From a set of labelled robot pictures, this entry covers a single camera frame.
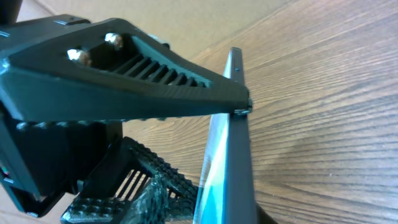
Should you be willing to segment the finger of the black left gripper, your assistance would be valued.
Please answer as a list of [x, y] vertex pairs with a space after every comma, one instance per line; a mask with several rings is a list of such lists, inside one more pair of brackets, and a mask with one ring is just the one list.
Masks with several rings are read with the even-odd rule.
[[125, 137], [79, 184], [61, 223], [165, 223], [191, 220], [198, 187], [156, 153]]
[[123, 19], [46, 17], [1, 26], [1, 101], [24, 122], [249, 113], [249, 90]]

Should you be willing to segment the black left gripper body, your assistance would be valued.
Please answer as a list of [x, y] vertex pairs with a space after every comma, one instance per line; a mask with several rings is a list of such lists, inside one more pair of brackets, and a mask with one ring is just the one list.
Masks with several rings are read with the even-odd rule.
[[81, 190], [122, 133], [120, 122], [39, 128], [1, 106], [1, 184], [20, 212], [41, 218]]

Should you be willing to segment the Galaxy S24 smartphone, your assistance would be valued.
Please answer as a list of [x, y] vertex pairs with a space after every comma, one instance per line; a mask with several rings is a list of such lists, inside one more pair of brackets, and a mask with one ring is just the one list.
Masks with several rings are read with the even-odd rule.
[[233, 99], [240, 96], [247, 108], [228, 109], [221, 103], [205, 105], [211, 116], [203, 158], [194, 223], [257, 223], [249, 139], [248, 91], [222, 90]]

